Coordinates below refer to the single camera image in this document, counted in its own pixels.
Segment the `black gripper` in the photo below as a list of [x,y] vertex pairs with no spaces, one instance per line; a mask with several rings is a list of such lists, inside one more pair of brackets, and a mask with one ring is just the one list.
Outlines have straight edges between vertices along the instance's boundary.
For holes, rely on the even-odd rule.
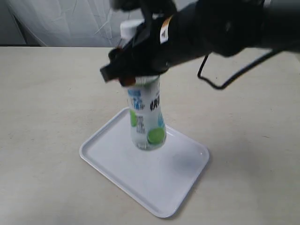
[[136,84],[135,77],[160,75],[178,65],[171,22],[175,15],[121,22],[124,44],[111,50],[110,63],[100,68],[104,82],[116,80],[122,87],[129,87]]

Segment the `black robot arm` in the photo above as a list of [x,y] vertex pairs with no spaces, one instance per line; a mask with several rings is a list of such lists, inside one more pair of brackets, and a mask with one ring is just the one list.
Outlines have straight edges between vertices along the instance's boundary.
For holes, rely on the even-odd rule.
[[124,12],[140,9],[144,21],[124,47],[109,52],[109,64],[100,69],[105,82],[117,79],[128,86],[136,77],[161,75],[211,53],[231,57],[246,48],[269,49],[222,85],[202,78],[223,90],[269,58],[300,51],[297,0],[199,0],[182,10],[172,0],[112,0],[110,5]]

